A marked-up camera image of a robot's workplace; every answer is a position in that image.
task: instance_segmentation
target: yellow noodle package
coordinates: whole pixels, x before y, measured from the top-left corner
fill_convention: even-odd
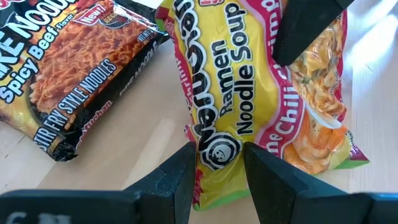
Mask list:
[[[242,145],[254,142],[317,174],[367,163],[341,124],[342,13],[289,67],[272,59],[281,0],[165,0],[157,22],[172,37],[198,146],[193,204],[249,194]]]

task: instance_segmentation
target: wooden table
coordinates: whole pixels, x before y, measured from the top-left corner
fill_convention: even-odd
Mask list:
[[[345,125],[371,163],[319,178],[349,192],[398,192],[397,0],[357,0],[349,9]],[[55,163],[22,133],[0,123],[0,192],[14,189],[122,189],[185,144],[188,110],[171,41],[90,129],[79,156]],[[190,223],[258,223],[250,197]]]

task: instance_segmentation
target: plastic wrapper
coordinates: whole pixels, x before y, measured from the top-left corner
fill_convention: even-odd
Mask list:
[[[0,119],[56,161],[76,157],[166,36],[154,14],[134,1],[0,1]]]
[[[272,59],[280,0],[165,0],[157,22],[175,57],[198,146],[194,208],[249,194],[243,143],[310,174],[367,163],[342,125],[346,12],[289,67]]]

